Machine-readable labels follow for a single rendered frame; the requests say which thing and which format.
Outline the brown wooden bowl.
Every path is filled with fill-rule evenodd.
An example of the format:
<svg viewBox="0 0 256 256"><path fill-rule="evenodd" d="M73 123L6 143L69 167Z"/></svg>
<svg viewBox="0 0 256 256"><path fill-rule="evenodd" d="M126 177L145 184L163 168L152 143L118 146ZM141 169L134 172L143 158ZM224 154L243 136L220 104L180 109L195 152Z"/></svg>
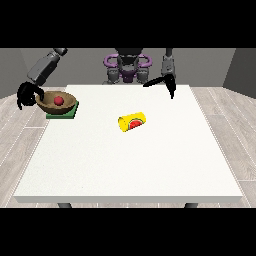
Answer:
<svg viewBox="0 0 256 256"><path fill-rule="evenodd" d="M54 99L56 97L61 97L64 102L62 105L56 105ZM47 114L52 115L63 115L68 113L73 109L77 100L70 93L62 91L45 91L44 98L40 99L40 96L36 96L37 105Z"/></svg>

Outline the green square pad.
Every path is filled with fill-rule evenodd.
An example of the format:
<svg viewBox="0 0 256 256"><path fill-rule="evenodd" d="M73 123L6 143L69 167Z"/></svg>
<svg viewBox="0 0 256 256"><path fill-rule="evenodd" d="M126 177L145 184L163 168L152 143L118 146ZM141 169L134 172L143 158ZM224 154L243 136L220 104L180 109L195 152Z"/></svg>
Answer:
<svg viewBox="0 0 256 256"><path fill-rule="evenodd" d="M79 102L76 101L74 104L68 106L63 103L61 106L56 106L54 108L54 113L47 113L47 119L74 119L77 108L79 106Z"/></svg>

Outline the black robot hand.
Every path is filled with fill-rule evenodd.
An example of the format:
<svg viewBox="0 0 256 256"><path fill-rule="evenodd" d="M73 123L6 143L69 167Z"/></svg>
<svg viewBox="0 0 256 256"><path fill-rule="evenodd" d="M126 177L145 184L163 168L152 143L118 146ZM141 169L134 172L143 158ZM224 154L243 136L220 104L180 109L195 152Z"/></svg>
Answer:
<svg viewBox="0 0 256 256"><path fill-rule="evenodd" d="M22 106L33 106L36 104L35 93L40 97L40 100L44 99L44 90L39 88L30 82L22 83L17 91L17 105L19 109Z"/></svg>
<svg viewBox="0 0 256 256"><path fill-rule="evenodd" d="M164 82L169 93L170 93L170 97L171 98L174 98L174 92L176 90L176 82L175 82L175 78L174 78L174 75L169 73L169 74L166 74L164 76L161 76L161 77L158 77L158 78L155 78L155 79L152 79L148 82L146 82L144 84L144 87L150 87L150 86L153 86L153 85L156 85L156 84L159 84L161 82Z"/></svg>

